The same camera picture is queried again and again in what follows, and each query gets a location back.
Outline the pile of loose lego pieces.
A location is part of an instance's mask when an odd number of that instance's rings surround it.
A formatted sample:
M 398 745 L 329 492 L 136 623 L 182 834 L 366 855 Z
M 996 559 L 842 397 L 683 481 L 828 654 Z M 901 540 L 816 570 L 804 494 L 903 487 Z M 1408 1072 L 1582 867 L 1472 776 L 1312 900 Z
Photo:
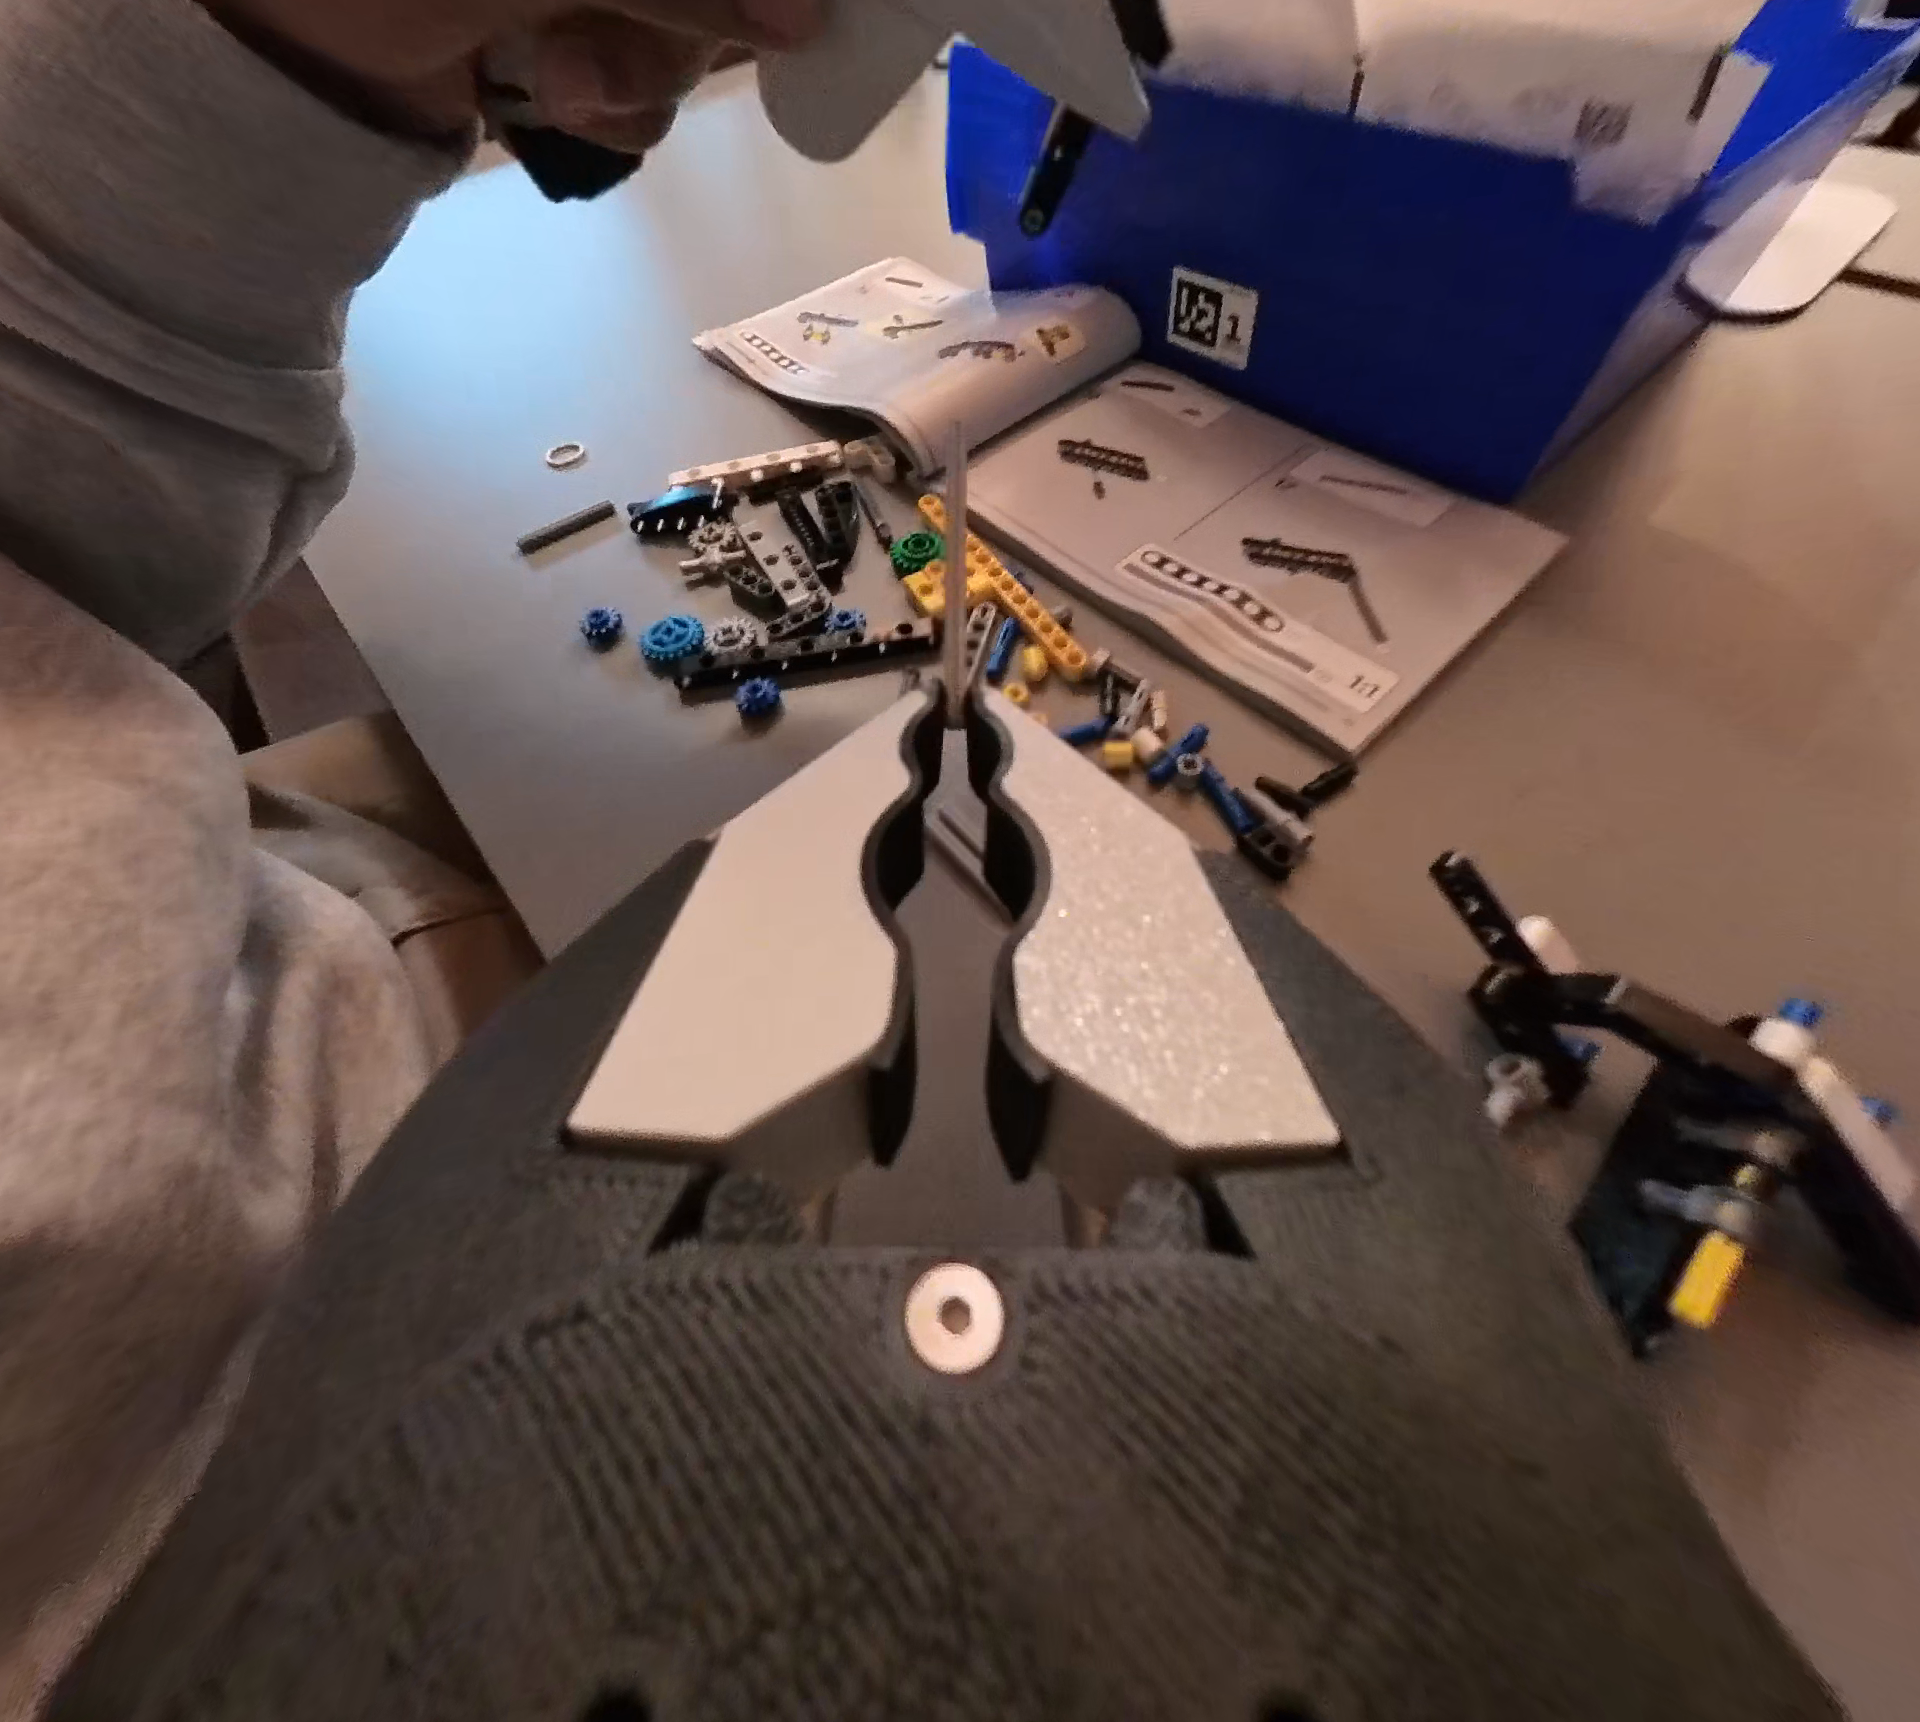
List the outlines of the pile of loose lego pieces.
M 684 705 L 733 702 L 746 726 L 782 716 L 793 688 L 938 656 L 959 597 L 963 692 L 1035 716 L 1048 680 L 1089 690 L 1093 713 L 1062 730 L 1065 745 L 1112 776 L 1208 805 L 1234 853 L 1277 886 L 1307 864 L 1314 821 L 1353 786 L 1354 765 L 1305 784 L 1234 786 L 1208 726 L 1171 733 L 1164 692 L 1083 645 L 1070 608 L 1044 605 L 979 537 L 964 537 L 949 582 L 946 501 L 921 494 L 921 527 L 896 530 L 870 489 L 885 468 L 877 449 L 830 441 L 689 468 L 650 499 L 601 501 L 520 535 L 516 554 L 541 559 L 617 519 L 636 545 L 678 546 L 680 579 L 721 591 L 733 612 L 639 624 L 639 662 Z

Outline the black yellow lego beam assembly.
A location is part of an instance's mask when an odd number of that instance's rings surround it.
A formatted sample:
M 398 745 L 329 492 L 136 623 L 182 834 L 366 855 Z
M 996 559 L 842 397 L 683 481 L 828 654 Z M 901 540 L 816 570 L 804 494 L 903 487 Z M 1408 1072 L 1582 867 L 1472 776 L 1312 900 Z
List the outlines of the black yellow lego beam assembly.
M 1119 37 L 1133 64 L 1159 73 L 1174 55 L 1173 30 L 1164 14 L 1164 0 L 1108 0 Z M 1096 125 L 1091 117 L 1056 102 L 1026 174 L 1019 202 L 1021 235 L 1029 241 L 1044 236 L 1056 223 L 1074 178 L 1093 146 Z

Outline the lego instruction booklet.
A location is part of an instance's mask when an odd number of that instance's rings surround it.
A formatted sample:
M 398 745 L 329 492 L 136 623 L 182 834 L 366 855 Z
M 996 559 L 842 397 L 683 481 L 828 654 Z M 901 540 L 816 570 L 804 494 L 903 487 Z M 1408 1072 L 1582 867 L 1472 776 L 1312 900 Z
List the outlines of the lego instruction booklet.
M 772 401 L 866 421 L 971 527 L 1336 759 L 1362 759 L 1546 576 L 1565 535 L 1314 439 L 1144 353 L 1086 285 L 877 261 L 692 338 Z

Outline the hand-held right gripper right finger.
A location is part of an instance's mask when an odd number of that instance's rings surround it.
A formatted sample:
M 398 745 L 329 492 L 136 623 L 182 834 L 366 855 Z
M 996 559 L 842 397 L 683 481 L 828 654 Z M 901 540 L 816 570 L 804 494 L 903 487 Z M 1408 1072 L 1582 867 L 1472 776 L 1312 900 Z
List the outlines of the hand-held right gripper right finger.
M 1340 1155 L 1189 839 L 998 698 L 971 698 L 966 745 L 980 867 L 1013 925 L 984 1078 L 1009 1176 L 1110 1217 L 1139 1183 Z

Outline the white stand base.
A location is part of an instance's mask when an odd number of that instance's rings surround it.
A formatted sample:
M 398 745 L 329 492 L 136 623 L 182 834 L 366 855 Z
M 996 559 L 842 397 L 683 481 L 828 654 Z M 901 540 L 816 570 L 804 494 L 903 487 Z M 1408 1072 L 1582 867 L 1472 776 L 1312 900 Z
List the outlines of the white stand base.
M 1689 261 L 1679 292 L 1711 321 L 1782 322 L 1836 285 L 1917 290 L 1917 185 L 1874 161 L 1781 185 Z

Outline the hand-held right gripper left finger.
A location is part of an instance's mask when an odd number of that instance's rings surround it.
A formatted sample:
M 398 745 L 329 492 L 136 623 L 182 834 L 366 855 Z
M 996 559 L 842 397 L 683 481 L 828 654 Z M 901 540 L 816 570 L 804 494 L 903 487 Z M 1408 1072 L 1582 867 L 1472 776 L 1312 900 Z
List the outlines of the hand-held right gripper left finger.
M 572 1147 L 800 1205 L 901 1157 L 918 1084 L 901 906 L 946 728 L 937 685 L 905 692 L 715 832 L 567 1113 Z

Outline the blue storage bin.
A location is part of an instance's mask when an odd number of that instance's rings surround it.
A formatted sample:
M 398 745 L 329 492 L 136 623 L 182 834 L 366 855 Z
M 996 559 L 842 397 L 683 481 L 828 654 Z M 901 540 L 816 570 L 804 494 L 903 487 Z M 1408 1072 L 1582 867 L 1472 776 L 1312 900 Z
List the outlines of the blue storage bin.
M 1769 0 L 1769 73 L 1657 223 L 1575 198 L 1559 162 L 1167 86 L 1135 146 L 1099 135 L 1050 231 L 1019 194 L 1053 105 L 949 56 L 946 204 L 994 290 L 1119 296 L 1149 362 L 1485 503 L 1510 503 L 1709 321 L 1692 270 L 1778 227 L 1917 61 L 1917 22 Z

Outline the person's tan trouser leg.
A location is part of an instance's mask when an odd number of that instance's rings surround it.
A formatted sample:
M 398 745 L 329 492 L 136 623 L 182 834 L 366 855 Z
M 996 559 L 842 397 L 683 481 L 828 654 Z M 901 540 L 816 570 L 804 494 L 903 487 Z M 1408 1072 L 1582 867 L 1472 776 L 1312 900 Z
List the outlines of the person's tan trouser leg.
M 241 769 L 254 840 L 357 903 L 451 1036 L 469 1036 L 546 967 L 393 710 L 275 741 Z

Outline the small black lego assembly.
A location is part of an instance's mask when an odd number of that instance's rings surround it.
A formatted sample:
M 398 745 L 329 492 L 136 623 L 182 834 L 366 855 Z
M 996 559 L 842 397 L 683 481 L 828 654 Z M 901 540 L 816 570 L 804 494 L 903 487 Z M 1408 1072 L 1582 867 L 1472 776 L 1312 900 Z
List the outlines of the small black lego assembly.
M 1482 1070 L 1497 1130 L 1573 1110 L 1605 1038 L 1649 1060 L 1566 1224 L 1635 1357 L 1717 1326 L 1784 1192 L 1849 1284 L 1917 1326 L 1917 1169 L 1822 1055 L 1817 1005 L 1719 1022 L 1578 967 L 1560 932 L 1516 919 L 1467 855 L 1445 853 L 1429 877 L 1485 958 L 1469 1005 L 1497 1047 Z

